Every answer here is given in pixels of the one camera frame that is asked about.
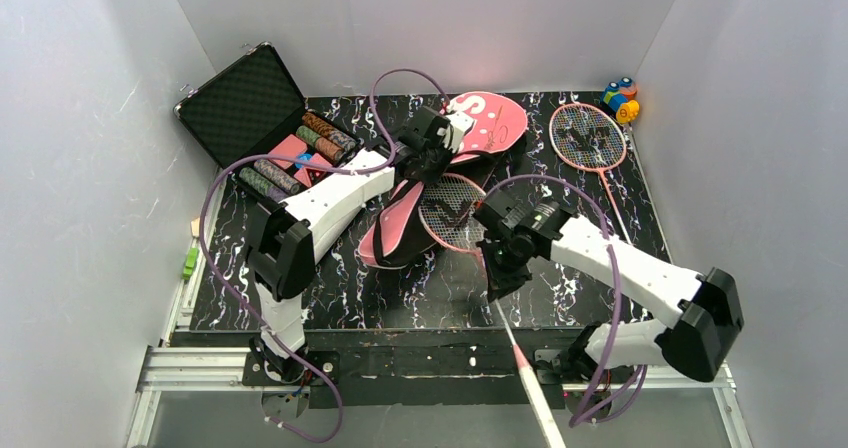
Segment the pink badminton racket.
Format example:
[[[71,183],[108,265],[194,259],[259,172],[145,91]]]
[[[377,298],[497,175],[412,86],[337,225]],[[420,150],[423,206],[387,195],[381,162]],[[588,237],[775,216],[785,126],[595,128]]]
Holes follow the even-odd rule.
[[[569,166],[599,176],[624,240],[632,243],[606,173],[618,167],[627,152],[614,120],[594,105],[572,102],[559,106],[549,121],[549,139],[557,156]]]
[[[480,267],[485,269],[479,246],[484,240],[484,228],[473,217],[483,198],[483,189],[470,179],[458,174],[445,174],[438,182],[424,186],[418,211],[425,230],[438,244],[451,251],[473,255]],[[495,302],[494,306],[505,326],[520,381],[546,445],[564,448],[566,444],[562,433],[534,370],[517,343],[501,305]]]

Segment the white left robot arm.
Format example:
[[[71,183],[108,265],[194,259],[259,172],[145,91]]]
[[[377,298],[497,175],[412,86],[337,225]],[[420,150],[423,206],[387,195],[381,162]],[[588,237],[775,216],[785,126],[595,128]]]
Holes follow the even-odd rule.
[[[246,265],[259,294],[262,328],[251,349],[282,378],[302,372],[304,291],[316,265],[370,199],[397,181],[434,181],[463,147],[463,114],[420,109],[386,142],[363,147],[317,184],[280,202],[260,201],[245,237]]]

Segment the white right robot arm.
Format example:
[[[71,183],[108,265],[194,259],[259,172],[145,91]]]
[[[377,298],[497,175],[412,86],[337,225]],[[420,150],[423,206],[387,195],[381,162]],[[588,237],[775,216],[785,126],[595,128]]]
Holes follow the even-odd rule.
[[[559,373],[589,378],[597,368],[653,365],[711,382],[744,327],[732,275],[672,265],[605,235],[558,202],[527,209],[498,192],[476,203],[473,216],[484,228],[478,245],[489,301],[530,281],[529,261],[543,258],[604,283],[652,314],[647,322],[588,325],[551,363]]]

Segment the pink racket cover bag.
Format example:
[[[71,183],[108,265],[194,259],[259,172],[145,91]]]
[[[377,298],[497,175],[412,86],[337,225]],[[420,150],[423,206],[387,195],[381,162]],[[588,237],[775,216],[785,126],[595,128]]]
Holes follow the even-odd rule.
[[[525,139],[527,113],[518,102],[484,91],[459,94],[451,100],[450,108],[473,124],[466,130],[463,146],[447,171],[483,186],[507,151]],[[418,214],[423,189],[418,181],[403,180],[390,192],[356,250],[366,266],[400,269],[437,244]]]

